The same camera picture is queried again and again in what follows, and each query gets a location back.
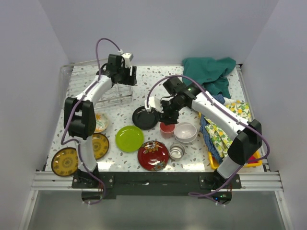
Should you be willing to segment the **metal wire dish rack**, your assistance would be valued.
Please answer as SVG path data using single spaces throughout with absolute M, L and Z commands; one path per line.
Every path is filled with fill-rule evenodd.
M 85 92 L 97 80 L 97 72 L 98 65 L 95 60 L 62 66 L 60 68 L 61 83 L 66 88 L 61 93 L 62 101 L 68 97 L 80 99 L 84 94 L 86 95 L 85 100 L 89 99 L 90 94 L 97 90 L 103 81 L 101 79 L 88 93 Z M 131 86 L 115 84 L 110 88 L 110 85 L 108 83 L 103 86 L 103 92 L 97 94 L 101 95 L 101 98 L 94 106 L 96 109 L 132 101 L 133 90 Z

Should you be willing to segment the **pink plastic cup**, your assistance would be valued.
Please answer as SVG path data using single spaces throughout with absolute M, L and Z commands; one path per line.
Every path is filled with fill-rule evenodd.
M 166 125 L 165 123 L 160 123 L 160 134 L 163 138 L 168 139 L 173 136 L 175 129 L 175 124 Z

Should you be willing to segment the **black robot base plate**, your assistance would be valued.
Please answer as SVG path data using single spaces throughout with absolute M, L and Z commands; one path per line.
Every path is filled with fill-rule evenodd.
M 82 199 L 116 199 L 117 196 L 187 196 L 206 194 L 223 184 L 213 172 L 100 172 L 98 181 L 88 174 L 76 173 L 73 189 L 82 190 Z

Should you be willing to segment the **steel cup beige sleeve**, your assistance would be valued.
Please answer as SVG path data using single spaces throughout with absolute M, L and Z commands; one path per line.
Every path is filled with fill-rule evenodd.
M 174 143 L 169 148 L 169 156 L 174 161 L 179 161 L 185 154 L 185 148 L 179 143 Z

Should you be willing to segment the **black plate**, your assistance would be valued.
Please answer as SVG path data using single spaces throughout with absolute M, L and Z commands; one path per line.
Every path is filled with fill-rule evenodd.
M 144 106 L 137 108 L 132 114 L 132 121 L 135 126 L 141 130 L 149 130 L 154 128 L 158 121 L 160 115 L 156 110 L 151 110 L 148 112 Z

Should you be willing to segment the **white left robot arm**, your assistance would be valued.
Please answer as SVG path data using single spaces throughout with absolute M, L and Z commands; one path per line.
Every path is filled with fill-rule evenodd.
M 99 184 L 99 176 L 94 173 L 97 161 L 92 146 L 96 127 L 94 107 L 114 85 L 134 86 L 137 83 L 137 67 L 131 64 L 132 59 L 132 53 L 110 54 L 107 63 L 99 67 L 89 86 L 77 96 L 65 99 L 64 133 L 69 134 L 77 143 L 78 169 L 87 172 L 82 182 L 89 188 Z

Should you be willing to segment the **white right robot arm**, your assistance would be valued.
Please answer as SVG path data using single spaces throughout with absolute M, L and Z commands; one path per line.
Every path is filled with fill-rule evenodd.
M 161 122 L 176 124 L 179 111 L 188 107 L 212 120 L 232 140 L 227 156 L 216 169 L 214 184 L 225 188 L 231 177 L 250 159 L 262 146 L 262 128 L 256 119 L 248 121 L 213 98 L 196 81 L 190 85 L 183 83 L 178 75 L 163 78 L 163 87 L 172 95 L 172 99 L 162 101 Z

